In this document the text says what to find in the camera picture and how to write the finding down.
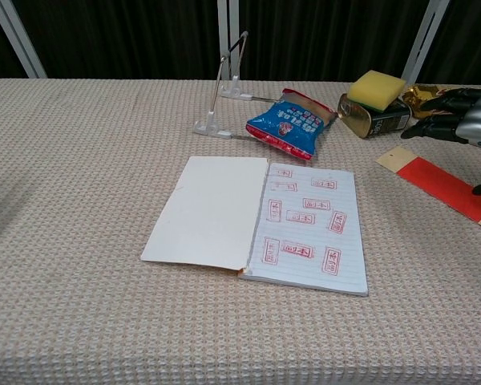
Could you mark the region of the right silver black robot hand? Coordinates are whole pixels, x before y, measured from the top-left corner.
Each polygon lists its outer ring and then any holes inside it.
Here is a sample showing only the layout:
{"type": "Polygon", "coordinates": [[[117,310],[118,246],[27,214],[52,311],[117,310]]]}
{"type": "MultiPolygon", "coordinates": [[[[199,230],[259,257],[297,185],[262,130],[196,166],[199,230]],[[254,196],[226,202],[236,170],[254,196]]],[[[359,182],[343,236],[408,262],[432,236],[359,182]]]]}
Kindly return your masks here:
{"type": "Polygon", "coordinates": [[[481,89],[451,89],[424,102],[420,110],[442,114],[420,119],[402,132],[403,139],[428,137],[481,148],[481,89]]]}

